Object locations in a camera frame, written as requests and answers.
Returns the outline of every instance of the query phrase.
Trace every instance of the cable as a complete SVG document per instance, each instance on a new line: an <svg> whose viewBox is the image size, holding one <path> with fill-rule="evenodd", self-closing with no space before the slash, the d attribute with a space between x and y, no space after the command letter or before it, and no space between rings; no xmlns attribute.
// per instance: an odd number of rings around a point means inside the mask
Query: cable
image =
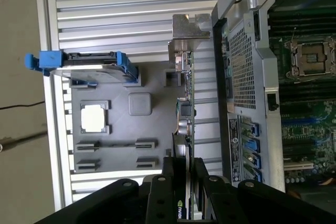
<svg viewBox="0 0 336 224"><path fill-rule="evenodd" d="M18 105L12 105L12 106L7 106L7 107L0 107L0 110L8 110L8 109L18 108L18 107L33 107L36 105L40 105L42 103L45 103L45 101L41 101L41 102L37 102L33 104L18 104Z"/></svg>

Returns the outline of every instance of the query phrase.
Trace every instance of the metal frame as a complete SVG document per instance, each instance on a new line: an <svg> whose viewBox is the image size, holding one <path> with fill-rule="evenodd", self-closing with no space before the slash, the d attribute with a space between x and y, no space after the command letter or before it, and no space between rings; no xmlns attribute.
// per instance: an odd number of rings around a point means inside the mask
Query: metal frame
<svg viewBox="0 0 336 224"><path fill-rule="evenodd" d="M145 5L142 4L141 7L136 8L137 13L134 13L133 7L122 6L118 7L116 12L108 13L107 9L104 9L103 13L107 16L102 17L101 10L92 8L96 1L99 1L101 5L114 5L132 1L140 3L142 0L94 0L94 2L90 0L37 0L41 50L106 52L118 49L131 55L133 62L166 61L168 60L166 45L171 39L171 25L168 23L172 15L186 13L193 18L197 13L210 13L216 2L216 0L148 0ZM153 3L160 1L160 4L156 3L153 7L153 5L150 6L149 1ZM85 6L90 6L90 10L82 9ZM150 25L143 26L145 28L123 25L129 22L150 23ZM112 24L119 25L121 28L100 29L100 27ZM88 26L87 33L76 30L77 27L81 29L85 26ZM83 43L86 40L90 40L90 43L85 43L84 46ZM213 58L207 53L208 47L201 45L200 48L201 52L195 59L195 102L197 107L207 111L208 106L209 108L212 108L213 104L217 106L212 70L214 65ZM72 174L74 157L71 152L74 149L70 84L66 78L51 75L51 77L44 77L44 89L55 210L72 204L119 178L133 177L141 182L145 175L161 172L161 170L143 170L140 172ZM217 130L219 127L217 111L212 109L203 116L200 113L198 117L200 120L195 123L198 124L197 127L200 130L219 131ZM207 153L207 146L211 148L209 150L211 152L214 146L219 144L217 136L208 141L208 139L203 139L206 138L203 134L196 132L196 137L202 140L195 148L200 155ZM213 173L221 171L218 157L207 158L205 162Z"/></svg>
<svg viewBox="0 0 336 224"><path fill-rule="evenodd" d="M268 108L268 95L275 94L276 103L279 104L279 83L276 56L269 49L267 11L275 0L218 0L213 12L212 21L215 36L221 36L221 27L225 24L229 36L234 36L237 31L244 28L245 33L252 40L254 84L256 109L234 107L235 115L248 116L253 122L259 123L262 134L260 135L263 174L265 183L285 190L284 167L282 158L281 117L279 109L274 111ZM259 30L260 39L255 37L254 12L258 14L256 29ZM215 41L216 71L218 82L218 99L221 124L221 139L228 139L225 80L220 74L224 72L221 41ZM222 143L223 156L230 158L228 143ZM224 176L230 177L230 167L223 163Z"/></svg>

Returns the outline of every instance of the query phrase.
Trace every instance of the motherboard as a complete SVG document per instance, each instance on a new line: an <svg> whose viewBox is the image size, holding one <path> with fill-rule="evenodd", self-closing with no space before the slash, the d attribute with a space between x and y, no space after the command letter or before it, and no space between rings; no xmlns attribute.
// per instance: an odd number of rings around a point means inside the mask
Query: motherboard
<svg viewBox="0 0 336 224"><path fill-rule="evenodd" d="M320 185L335 176L335 21L335 8L269 13L287 186Z"/></svg>

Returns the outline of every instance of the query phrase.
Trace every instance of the capacitor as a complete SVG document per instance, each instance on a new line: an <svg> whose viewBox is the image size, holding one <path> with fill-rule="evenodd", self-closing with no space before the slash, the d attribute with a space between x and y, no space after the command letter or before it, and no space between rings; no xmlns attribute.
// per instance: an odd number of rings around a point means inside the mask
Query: capacitor
<svg viewBox="0 0 336 224"><path fill-rule="evenodd" d="M181 119L181 120L179 120L179 123L178 123L179 125L179 127L187 127L187 125L188 125L188 120L187 119Z"/></svg>

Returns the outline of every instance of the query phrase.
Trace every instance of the perforated metal panel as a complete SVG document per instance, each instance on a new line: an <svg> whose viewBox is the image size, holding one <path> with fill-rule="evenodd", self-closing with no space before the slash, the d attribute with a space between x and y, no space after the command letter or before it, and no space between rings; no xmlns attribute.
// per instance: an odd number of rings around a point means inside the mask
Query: perforated metal panel
<svg viewBox="0 0 336 224"><path fill-rule="evenodd" d="M251 38L241 29L229 40L235 106L255 109L255 86Z"/></svg>

